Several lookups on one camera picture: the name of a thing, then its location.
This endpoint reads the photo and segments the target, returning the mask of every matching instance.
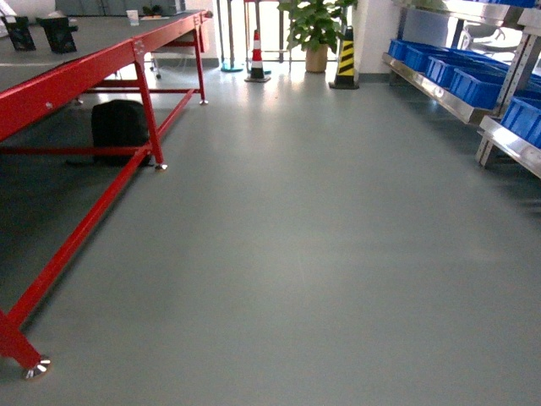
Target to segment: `potted plant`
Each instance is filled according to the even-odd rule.
[[[336,53],[338,40],[343,39],[341,28],[347,23],[349,6],[357,6],[357,0],[291,0],[278,5],[291,20],[288,46],[300,45],[306,52],[308,72],[325,72],[328,49]]]

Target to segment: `green plant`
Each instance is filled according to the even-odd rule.
[[[287,11],[292,20],[289,48],[301,46],[303,51],[317,51],[320,44],[328,44],[336,53],[338,40],[343,39],[342,24],[347,24],[345,10],[357,6],[357,0],[291,0],[280,3],[278,9]]]

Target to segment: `metal shelving rack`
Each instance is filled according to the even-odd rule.
[[[525,87],[538,62],[541,53],[540,5],[541,0],[538,0],[536,8],[525,9],[519,19],[519,24],[524,27],[523,34],[510,67],[510,74],[506,78],[507,86],[505,91],[500,93],[500,115],[485,117],[481,122],[478,132],[483,138],[475,156],[479,164],[486,167],[495,160],[498,151],[503,151],[539,178],[541,178],[541,150],[502,127],[498,118],[503,116],[515,91]]]
[[[478,132],[483,136],[476,160],[483,167],[490,164],[498,151],[522,164],[526,169],[541,178],[541,150],[502,127],[499,120],[505,114],[515,92],[524,89],[535,68],[541,53],[541,0],[535,8],[519,8],[503,4],[475,3],[463,0],[392,0],[402,7],[398,37],[402,37],[408,9],[417,9],[431,13],[444,14],[459,19],[457,31],[462,30],[465,20],[489,25],[522,30],[522,39],[494,110],[484,110],[469,106],[464,101],[450,94],[446,89],[413,71],[387,53],[383,54],[386,63],[394,74],[401,76],[420,89],[424,94],[436,100],[442,107],[467,124],[479,125]],[[453,45],[458,41],[455,35]]]
[[[499,27],[520,29],[518,20],[524,8],[505,4],[465,2],[463,0],[392,0],[403,8],[413,8],[431,13],[457,17]]]
[[[465,124],[479,125],[485,115],[492,113],[490,110],[470,106],[455,95],[452,95],[447,89],[438,86],[387,53],[383,54],[383,62],[425,95],[436,100],[448,112]]]

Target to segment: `red conveyor table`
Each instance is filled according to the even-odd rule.
[[[47,371],[50,360],[41,355],[20,328],[40,303],[69,259],[113,203],[138,165],[148,155],[156,159],[156,169],[165,170],[161,138],[193,94],[206,104],[200,53],[201,26],[210,17],[206,11],[187,11],[170,19],[141,21],[132,27],[123,17],[77,18],[79,30],[73,33],[77,52],[54,54],[41,27],[31,26],[36,51],[16,52],[8,38],[0,39],[0,141],[29,124],[44,118],[85,92],[138,93],[145,106],[150,140],[146,145],[123,148],[0,148],[3,154],[129,155],[131,159],[94,204],[39,276],[21,295],[10,311],[0,311],[0,355],[14,358],[25,377]],[[189,35],[188,41],[181,36]],[[199,88],[149,89],[145,78],[145,54],[167,45],[194,47]],[[136,80],[106,80],[119,69],[133,64]],[[156,125],[150,93],[184,94],[160,126]]]

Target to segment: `red metal frame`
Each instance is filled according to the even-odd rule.
[[[123,41],[87,57],[66,63],[52,71],[35,77],[7,91],[0,93],[0,141],[20,131],[27,125],[44,118],[66,103],[85,92],[137,92],[145,106],[149,125],[150,140],[141,147],[124,148],[0,148],[4,154],[26,155],[130,155],[132,158],[114,179],[109,188],[90,209],[77,228],[66,239],[58,252],[43,268],[40,275],[26,289],[13,308],[7,313],[0,311],[0,355],[14,358],[25,369],[36,367],[41,356],[20,332],[21,325],[32,310],[40,303],[48,289],[54,284],[73,254],[88,237],[92,228],[113,203],[118,194],[134,175],[145,156],[154,155],[157,164],[163,163],[161,138],[186,106],[193,94],[205,99],[203,69],[200,53],[203,50],[201,25],[209,15],[199,12],[184,19],[173,21],[153,31]],[[189,32],[193,41],[179,41]],[[151,90],[144,72],[144,55],[159,47],[194,47],[199,77],[199,89]],[[135,66],[136,80],[104,80],[120,68],[129,64]],[[173,108],[160,125],[150,100],[151,93],[181,93],[182,100]]]

